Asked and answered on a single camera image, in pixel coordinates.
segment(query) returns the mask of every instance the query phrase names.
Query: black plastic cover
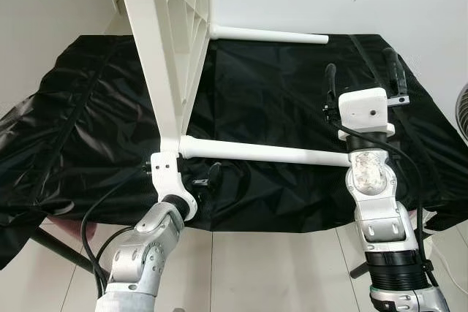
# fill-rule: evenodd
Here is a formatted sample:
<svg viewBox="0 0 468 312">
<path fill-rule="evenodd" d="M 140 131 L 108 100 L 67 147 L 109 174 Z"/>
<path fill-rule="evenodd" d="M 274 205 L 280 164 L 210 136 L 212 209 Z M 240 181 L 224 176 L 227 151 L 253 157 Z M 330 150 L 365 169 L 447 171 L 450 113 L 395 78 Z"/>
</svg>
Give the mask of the black plastic cover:
<svg viewBox="0 0 468 312">
<path fill-rule="evenodd" d="M 382 54 L 388 46 L 378 35 L 332 35 L 327 45 L 211 42 L 188 134 L 345 152 L 322 112 L 325 67 L 336 65 L 337 92 L 389 88 Z M 398 141 L 418 164 L 425 207 L 438 212 L 428 227 L 441 230 L 468 218 L 468 148 L 403 66 L 412 103 L 391 109 L 397 133 L 390 141 Z M 46 215 L 81 219 L 158 147 L 133 38 L 78 38 L 58 57 L 39 91 L 0 121 L 0 267 Z M 219 181 L 193 186 L 192 181 L 208 178 L 216 161 Z M 182 167 L 200 209 L 190 227 L 310 232 L 353 220 L 345 168 L 213 159 L 186 160 Z M 412 209 L 413 171 L 403 161 L 399 168 L 398 197 Z M 135 224 L 155 201 L 151 179 L 141 171 L 90 220 Z"/>
</svg>

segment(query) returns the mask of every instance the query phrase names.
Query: wrinkled black fabric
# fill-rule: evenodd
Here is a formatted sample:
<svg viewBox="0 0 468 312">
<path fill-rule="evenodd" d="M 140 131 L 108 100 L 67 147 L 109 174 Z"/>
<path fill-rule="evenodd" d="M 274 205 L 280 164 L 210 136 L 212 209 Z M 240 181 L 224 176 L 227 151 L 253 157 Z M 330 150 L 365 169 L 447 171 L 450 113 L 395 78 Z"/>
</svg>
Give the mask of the wrinkled black fabric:
<svg viewBox="0 0 468 312">
<path fill-rule="evenodd" d="M 332 35 L 327 45 L 211 42 L 187 134 L 193 137 L 345 152 L 322 112 L 323 78 L 337 88 L 389 88 L 377 35 Z M 411 104 L 390 111 L 399 142 L 423 175 L 428 228 L 468 218 L 468 148 L 409 68 Z M 82 36 L 57 59 L 38 92 L 0 121 L 0 267 L 48 214 L 81 219 L 106 191 L 158 150 L 159 132 L 132 37 Z M 220 161 L 221 177 L 207 178 Z M 398 198 L 414 208 L 411 166 L 401 161 Z M 311 232 L 353 220 L 346 169 L 213 159 L 185 160 L 199 203 L 188 226 L 211 231 Z M 92 221 L 134 224 L 155 203 L 143 172 L 98 207 Z"/>
</svg>

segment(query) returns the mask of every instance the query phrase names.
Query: floor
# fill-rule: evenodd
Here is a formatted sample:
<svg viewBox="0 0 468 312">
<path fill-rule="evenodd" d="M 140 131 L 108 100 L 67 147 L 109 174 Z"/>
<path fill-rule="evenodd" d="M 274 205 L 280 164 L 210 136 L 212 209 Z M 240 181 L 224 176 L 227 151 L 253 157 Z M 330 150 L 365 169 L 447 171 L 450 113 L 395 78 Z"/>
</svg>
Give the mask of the floor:
<svg viewBox="0 0 468 312">
<path fill-rule="evenodd" d="M 108 33 L 130 31 L 128 20 L 117 17 Z M 11 106 L 0 103 L 0 115 Z M 42 228 L 83 253 L 81 242 L 55 224 L 45 221 Z M 119 228 L 99 225 L 91 247 L 99 248 Z M 103 256 L 107 269 L 118 242 Z M 468 290 L 468 222 L 433 236 L 428 251 L 452 311 L 468 311 L 468 296 L 443 263 Z M 188 228 L 167 261 L 155 311 L 373 312 L 369 274 L 349 276 L 362 261 L 353 224 L 302 235 Z M 93 311 L 96 289 L 91 274 L 30 240 L 0 271 L 0 301 L 9 312 Z"/>
</svg>

